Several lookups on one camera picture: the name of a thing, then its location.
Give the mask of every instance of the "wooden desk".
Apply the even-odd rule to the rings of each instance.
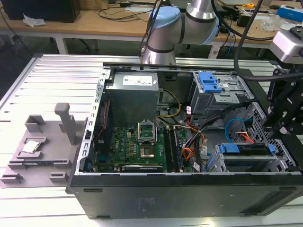
[[[107,17],[118,18],[133,15],[137,12],[124,11],[124,8],[106,10]],[[51,37],[57,42],[60,54],[68,54],[64,38],[82,38],[96,40],[141,41],[147,26],[148,13],[134,16],[129,22],[113,21],[101,18],[97,10],[82,10],[74,23],[46,21],[45,26],[30,27],[21,20],[10,20],[4,14],[5,20],[18,34],[23,36]],[[0,34],[13,35],[0,17]]]
[[[290,2],[290,1],[277,1],[274,0],[272,5],[289,5],[296,8],[300,8],[301,4],[299,2]],[[132,12],[126,12],[122,9],[108,9],[106,13],[108,17],[125,17],[132,15]],[[139,18],[147,21],[148,13],[143,13],[138,15]],[[24,36],[42,36],[42,37],[52,37],[56,40],[59,53],[68,54],[67,47],[64,41],[64,38],[82,38],[82,39],[94,39],[96,40],[96,48],[98,48],[98,40],[124,40],[124,41],[141,41],[145,30],[146,22],[141,19],[133,20],[130,22],[120,22],[104,19],[98,16],[98,11],[92,10],[82,10],[78,18],[74,23],[61,23],[46,21],[46,26],[38,26],[31,28],[23,23],[21,20],[9,20],[5,14],[5,19],[13,30],[18,35]],[[261,21],[255,21],[249,31],[249,35],[253,37],[268,37],[274,36],[276,32],[264,32],[260,28]],[[243,33],[243,27],[237,27],[236,23],[232,23],[232,27]],[[3,19],[0,18],[0,34],[2,35],[13,35],[9,28],[4,23]],[[221,34],[215,37],[212,42],[212,49],[209,55],[210,58],[216,58],[218,49],[223,45],[226,40],[227,34]],[[240,37],[237,37],[235,46],[237,46],[240,41]],[[244,47],[252,48],[268,48],[270,41],[251,41],[246,40]]]
[[[251,3],[254,3],[255,5],[257,4],[258,0],[251,0]],[[292,2],[292,1],[280,1],[280,0],[274,0],[270,5],[287,5],[287,6],[292,6],[295,8],[302,8],[301,4],[299,2]],[[266,6],[261,6],[260,10],[268,10],[270,12],[276,13],[277,10],[269,9],[269,7]],[[263,38],[263,37],[271,37],[275,36],[277,31],[274,32],[265,32],[260,24],[263,23],[261,20],[255,20],[249,30],[248,35],[251,37],[257,37],[257,38]],[[237,32],[243,34],[244,32],[244,27],[238,27],[237,22],[233,21],[232,22],[232,28],[236,30]],[[212,48],[211,51],[208,55],[208,58],[217,58],[218,52],[220,47],[224,44],[226,40],[227,34],[219,33],[217,37],[214,38],[214,41],[212,42]],[[236,35],[236,43],[235,46],[238,46],[238,43],[240,41],[241,37]],[[251,47],[251,48],[264,48],[268,49],[271,41],[254,41],[254,40],[245,40],[245,43],[243,44],[243,47]]]

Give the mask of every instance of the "white paper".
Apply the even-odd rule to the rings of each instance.
[[[289,23],[286,20],[283,20],[283,24],[280,26],[281,29],[290,30],[292,27],[299,26],[300,24]]]
[[[46,25],[43,19],[33,19],[26,16],[25,14],[23,14],[23,16],[24,16],[23,22],[26,23],[28,26],[34,27],[34,26]]]
[[[194,168],[196,171],[200,172],[200,166],[197,164],[197,162],[194,163]]]

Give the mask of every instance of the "blue latch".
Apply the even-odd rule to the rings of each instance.
[[[240,153],[237,144],[234,143],[224,143],[219,146],[219,150],[221,153]]]
[[[274,145],[269,144],[269,145],[268,145],[268,149],[269,149],[269,151],[270,151],[270,153],[271,153],[272,155],[274,155],[274,154],[276,153],[276,148],[275,148]]]
[[[222,92],[222,88],[220,88],[218,85],[218,80],[211,72],[199,72],[199,79],[204,92]]]

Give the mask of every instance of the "red wire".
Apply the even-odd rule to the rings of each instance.
[[[104,114],[103,114],[103,126],[102,126],[102,129],[101,131],[99,132],[99,135],[96,137],[96,139],[94,140],[94,142],[97,141],[97,139],[99,138],[99,136],[101,135],[101,133],[103,132],[104,130],[104,125],[105,125],[105,115],[106,115],[106,110],[107,110],[107,104],[108,102],[106,102],[106,105],[105,105],[105,108],[104,108]]]
[[[244,136],[243,134],[241,134],[240,136],[243,136],[244,138],[246,138],[247,140],[249,140],[252,143],[255,143],[255,141],[253,141],[252,139],[248,138],[247,136]]]

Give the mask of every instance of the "blue box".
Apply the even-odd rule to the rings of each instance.
[[[276,14],[286,19],[298,22],[303,21],[303,9],[291,9],[287,8],[286,5],[282,5]]]

